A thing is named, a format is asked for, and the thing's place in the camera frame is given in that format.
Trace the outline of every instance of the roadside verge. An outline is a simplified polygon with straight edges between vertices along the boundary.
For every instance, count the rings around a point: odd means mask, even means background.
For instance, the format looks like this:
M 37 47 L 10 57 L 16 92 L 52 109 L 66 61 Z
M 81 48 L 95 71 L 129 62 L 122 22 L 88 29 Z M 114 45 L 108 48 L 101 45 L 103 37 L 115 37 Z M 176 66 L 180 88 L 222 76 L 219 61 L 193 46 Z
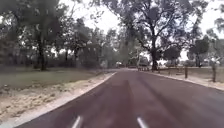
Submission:
M 103 74 L 100 76 L 97 76 L 95 78 L 91 78 L 89 80 L 85 81 L 78 81 L 75 83 L 69 83 L 72 84 L 73 87 L 71 91 L 65 92 L 60 95 L 57 99 L 55 99 L 52 102 L 49 102 L 43 106 L 37 107 L 36 109 L 33 109 L 31 111 L 27 111 L 24 114 L 22 114 L 19 117 L 10 118 L 3 122 L 0 125 L 0 128 L 13 128 L 16 126 L 19 126 L 25 122 L 31 121 L 32 119 L 35 119 L 47 112 L 50 112 L 74 99 L 77 97 L 87 93 L 88 91 L 92 90 L 93 88 L 97 87 L 98 85 L 102 84 L 103 82 L 107 81 L 109 78 L 111 78 L 115 73 L 108 73 Z
M 201 85 L 201 86 L 205 86 L 205 87 L 209 87 L 209 88 L 215 88 L 215 89 L 219 89 L 219 90 L 224 91 L 224 83 L 220 83 L 220 82 L 213 83 L 209 79 L 202 79 L 202 78 L 198 78 L 198 77 L 195 77 L 195 76 L 188 76 L 188 78 L 185 79 L 184 75 L 162 75 L 162 74 L 150 73 L 150 72 L 144 72 L 144 73 L 157 75 L 157 76 L 161 76 L 161 77 L 166 77 L 166 78 L 170 78 L 170 79 L 174 79 L 174 80 L 186 81 L 186 82 L 198 84 L 198 85 Z

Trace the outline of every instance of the dry grass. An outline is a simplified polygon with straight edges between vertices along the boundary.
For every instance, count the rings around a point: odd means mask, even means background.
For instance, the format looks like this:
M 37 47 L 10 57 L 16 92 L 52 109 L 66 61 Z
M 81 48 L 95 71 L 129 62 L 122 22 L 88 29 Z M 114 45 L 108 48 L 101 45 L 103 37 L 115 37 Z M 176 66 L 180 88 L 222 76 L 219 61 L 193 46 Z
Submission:
M 99 71 L 74 69 L 0 73 L 0 124 L 8 118 L 19 117 L 25 111 L 49 103 L 63 93 L 92 86 L 105 77 Z

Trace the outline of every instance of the grass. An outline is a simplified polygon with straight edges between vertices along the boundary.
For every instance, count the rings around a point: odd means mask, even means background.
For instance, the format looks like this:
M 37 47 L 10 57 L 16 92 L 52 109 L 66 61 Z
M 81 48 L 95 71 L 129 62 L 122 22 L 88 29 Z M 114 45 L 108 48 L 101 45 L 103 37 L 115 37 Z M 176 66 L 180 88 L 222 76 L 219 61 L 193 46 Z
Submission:
M 168 69 L 162 69 L 160 71 L 161 74 L 167 75 Z M 184 68 L 171 68 L 170 69 L 171 75 L 178 75 L 183 74 L 184 75 Z M 197 67 L 190 67 L 188 68 L 188 74 L 189 76 L 195 76 L 203 79 L 209 79 L 212 80 L 212 69 L 211 67 L 203 67 L 203 68 L 197 68 Z M 224 83 L 224 67 L 218 67 L 217 68 L 217 82 Z
M 96 76 L 96 72 L 74 69 L 51 69 L 46 72 L 26 70 L 0 73 L 0 88 L 7 85 L 13 89 L 42 87 L 62 83 L 75 82 Z

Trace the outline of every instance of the road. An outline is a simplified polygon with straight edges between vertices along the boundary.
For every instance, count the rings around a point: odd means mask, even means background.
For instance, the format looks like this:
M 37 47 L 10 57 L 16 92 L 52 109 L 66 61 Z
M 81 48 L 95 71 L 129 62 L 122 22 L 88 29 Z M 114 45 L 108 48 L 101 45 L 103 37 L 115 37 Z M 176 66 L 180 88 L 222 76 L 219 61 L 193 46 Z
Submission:
M 112 78 L 17 128 L 223 128 L 224 93 L 138 71 Z

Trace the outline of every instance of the green grass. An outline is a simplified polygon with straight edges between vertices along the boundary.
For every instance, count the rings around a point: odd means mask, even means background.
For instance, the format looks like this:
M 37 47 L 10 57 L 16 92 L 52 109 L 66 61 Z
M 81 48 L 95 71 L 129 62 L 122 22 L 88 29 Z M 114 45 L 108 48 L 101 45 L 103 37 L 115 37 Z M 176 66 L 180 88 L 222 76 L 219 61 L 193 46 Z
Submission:
M 74 69 L 51 69 L 40 72 L 34 70 L 0 73 L 0 87 L 8 85 L 10 88 L 23 89 L 42 87 L 62 83 L 75 82 L 96 76 L 96 72 Z

